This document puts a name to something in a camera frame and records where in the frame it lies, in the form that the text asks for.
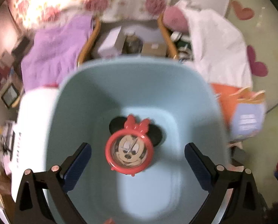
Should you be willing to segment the pink plush toy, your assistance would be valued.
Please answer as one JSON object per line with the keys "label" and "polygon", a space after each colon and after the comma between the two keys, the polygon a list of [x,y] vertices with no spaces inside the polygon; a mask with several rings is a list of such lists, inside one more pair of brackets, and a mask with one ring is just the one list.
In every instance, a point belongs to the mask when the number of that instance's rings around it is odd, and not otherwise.
{"label": "pink plush toy", "polygon": [[167,7],[163,13],[163,24],[171,31],[189,32],[187,19],[176,6]]}

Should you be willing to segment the heart pattern play tent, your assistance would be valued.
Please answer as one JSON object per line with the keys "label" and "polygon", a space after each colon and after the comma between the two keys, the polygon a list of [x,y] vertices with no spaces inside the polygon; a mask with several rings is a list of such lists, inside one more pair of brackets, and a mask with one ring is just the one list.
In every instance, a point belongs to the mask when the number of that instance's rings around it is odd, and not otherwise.
{"label": "heart pattern play tent", "polygon": [[243,142],[246,167],[253,171],[257,188],[268,206],[278,201],[274,171],[278,162],[278,11],[270,0],[231,0],[227,18],[242,32],[254,66],[255,91],[266,93],[267,114],[262,131]]}

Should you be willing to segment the rose floral bedspread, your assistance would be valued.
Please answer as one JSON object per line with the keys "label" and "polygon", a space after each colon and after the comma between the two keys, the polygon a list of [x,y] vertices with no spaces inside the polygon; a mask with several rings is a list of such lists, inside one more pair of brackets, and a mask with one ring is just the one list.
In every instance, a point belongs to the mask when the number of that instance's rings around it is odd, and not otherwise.
{"label": "rose floral bedspread", "polygon": [[15,22],[25,29],[62,26],[78,14],[103,22],[153,20],[171,0],[7,0]]}

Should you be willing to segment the red Minnie Mouse alarm clock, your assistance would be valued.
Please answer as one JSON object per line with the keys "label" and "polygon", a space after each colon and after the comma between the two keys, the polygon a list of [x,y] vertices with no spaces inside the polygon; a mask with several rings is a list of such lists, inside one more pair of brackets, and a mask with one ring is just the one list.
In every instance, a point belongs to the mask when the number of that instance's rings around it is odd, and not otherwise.
{"label": "red Minnie Mouse alarm clock", "polygon": [[140,122],[130,114],[117,116],[108,126],[111,136],[105,145],[105,158],[113,171],[135,176],[152,162],[154,147],[161,143],[159,126],[146,118]]}

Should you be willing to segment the white Kotex package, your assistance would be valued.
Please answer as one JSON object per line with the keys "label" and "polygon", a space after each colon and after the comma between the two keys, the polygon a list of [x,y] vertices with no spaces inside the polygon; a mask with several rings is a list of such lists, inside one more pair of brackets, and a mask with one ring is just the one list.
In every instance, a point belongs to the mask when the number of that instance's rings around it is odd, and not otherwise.
{"label": "white Kotex package", "polygon": [[57,88],[36,88],[25,93],[20,101],[10,163],[14,201],[26,169],[46,170],[48,131],[58,93]]}

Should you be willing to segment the purple quilted blanket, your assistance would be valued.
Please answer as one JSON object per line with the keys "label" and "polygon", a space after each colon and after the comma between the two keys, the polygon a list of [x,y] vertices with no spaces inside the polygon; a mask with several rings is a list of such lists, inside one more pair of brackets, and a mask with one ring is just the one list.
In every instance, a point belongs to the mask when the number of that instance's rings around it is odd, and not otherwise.
{"label": "purple quilted blanket", "polygon": [[60,84],[76,70],[79,54],[92,32],[89,13],[77,14],[64,25],[37,30],[32,48],[21,61],[24,90]]}

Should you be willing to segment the small framed picture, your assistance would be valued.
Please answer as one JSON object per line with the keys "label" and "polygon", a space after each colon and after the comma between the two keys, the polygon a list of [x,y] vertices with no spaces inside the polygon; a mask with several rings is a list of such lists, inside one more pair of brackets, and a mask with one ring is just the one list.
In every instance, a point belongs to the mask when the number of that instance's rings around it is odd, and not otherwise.
{"label": "small framed picture", "polygon": [[6,108],[11,108],[12,104],[19,98],[19,91],[13,83],[9,84],[1,96],[1,100]]}

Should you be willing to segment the Happy Meal cardboard box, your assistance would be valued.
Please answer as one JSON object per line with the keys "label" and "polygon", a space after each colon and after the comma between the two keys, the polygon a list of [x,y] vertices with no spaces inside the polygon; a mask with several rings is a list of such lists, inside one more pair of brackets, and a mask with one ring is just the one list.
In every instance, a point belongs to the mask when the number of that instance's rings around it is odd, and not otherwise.
{"label": "Happy Meal cardboard box", "polygon": [[266,115],[265,91],[213,83],[231,143],[257,135]]}

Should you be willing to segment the light blue plastic basin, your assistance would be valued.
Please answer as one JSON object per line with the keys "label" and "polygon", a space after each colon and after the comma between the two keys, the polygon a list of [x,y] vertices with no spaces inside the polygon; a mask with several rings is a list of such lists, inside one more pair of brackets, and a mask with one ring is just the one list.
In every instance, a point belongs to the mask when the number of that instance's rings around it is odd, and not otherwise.
{"label": "light blue plastic basin", "polygon": [[[163,132],[150,166],[135,176],[105,158],[116,116],[150,119]],[[184,156],[187,143],[229,161],[216,97],[195,71],[170,59],[118,57],[85,63],[60,86],[46,140],[46,167],[82,143],[92,156],[69,197],[87,223],[189,223],[207,197]]]}

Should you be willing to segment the white box on chair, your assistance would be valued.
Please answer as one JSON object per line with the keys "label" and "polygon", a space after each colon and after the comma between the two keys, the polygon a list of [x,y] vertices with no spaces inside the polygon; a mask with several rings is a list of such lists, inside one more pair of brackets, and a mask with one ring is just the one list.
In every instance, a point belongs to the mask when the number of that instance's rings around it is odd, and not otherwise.
{"label": "white box on chair", "polygon": [[93,58],[111,58],[121,55],[126,35],[121,26],[103,33],[91,52]]}

